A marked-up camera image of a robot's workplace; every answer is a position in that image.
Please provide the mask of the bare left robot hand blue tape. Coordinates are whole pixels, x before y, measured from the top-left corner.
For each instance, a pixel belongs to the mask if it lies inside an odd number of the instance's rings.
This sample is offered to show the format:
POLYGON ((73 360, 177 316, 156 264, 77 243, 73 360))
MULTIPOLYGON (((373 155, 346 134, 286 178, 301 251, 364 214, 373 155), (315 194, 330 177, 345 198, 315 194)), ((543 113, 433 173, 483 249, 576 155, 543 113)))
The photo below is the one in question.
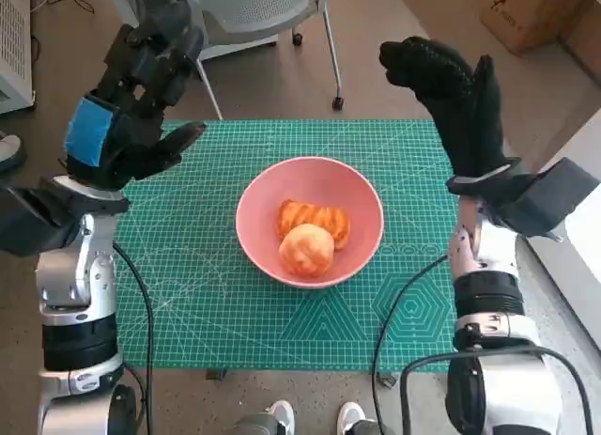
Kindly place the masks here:
POLYGON ((192 122, 162 132, 164 111, 183 96, 204 42, 188 1, 134 1, 139 22, 120 27, 65 139, 69 176, 97 189, 120 190, 171 168, 204 130, 192 122))

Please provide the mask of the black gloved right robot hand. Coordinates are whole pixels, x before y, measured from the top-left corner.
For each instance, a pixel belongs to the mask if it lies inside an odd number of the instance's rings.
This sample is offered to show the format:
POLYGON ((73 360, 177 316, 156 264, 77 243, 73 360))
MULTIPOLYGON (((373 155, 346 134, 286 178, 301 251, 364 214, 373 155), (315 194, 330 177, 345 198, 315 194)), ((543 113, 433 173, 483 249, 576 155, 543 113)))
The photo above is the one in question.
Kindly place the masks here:
POLYGON ((411 90, 426 108, 456 176, 478 178, 510 162, 491 56, 473 68, 450 46, 413 36, 383 42, 379 62, 391 85, 411 90))

